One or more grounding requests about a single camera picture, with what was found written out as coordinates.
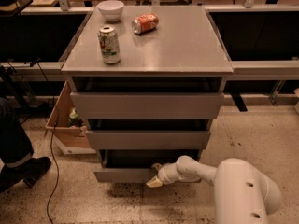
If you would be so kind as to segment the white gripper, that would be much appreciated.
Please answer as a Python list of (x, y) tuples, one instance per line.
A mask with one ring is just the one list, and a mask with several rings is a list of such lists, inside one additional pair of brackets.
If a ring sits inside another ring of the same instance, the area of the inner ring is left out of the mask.
[(159, 188), (163, 184), (172, 184), (180, 180), (181, 173), (178, 171), (177, 166), (174, 163), (167, 163), (161, 165), (160, 163), (154, 163), (151, 168), (158, 171), (158, 174), (153, 177), (146, 185), (150, 188)]

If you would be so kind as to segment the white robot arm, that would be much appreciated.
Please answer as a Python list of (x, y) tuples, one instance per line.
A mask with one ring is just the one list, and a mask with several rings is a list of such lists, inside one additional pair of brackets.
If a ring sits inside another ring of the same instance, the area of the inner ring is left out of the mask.
[(189, 156), (174, 163), (155, 164), (151, 188), (180, 182), (206, 181), (214, 188), (216, 224), (269, 224), (268, 217), (280, 208), (278, 185), (250, 163), (226, 159), (218, 166), (204, 165)]

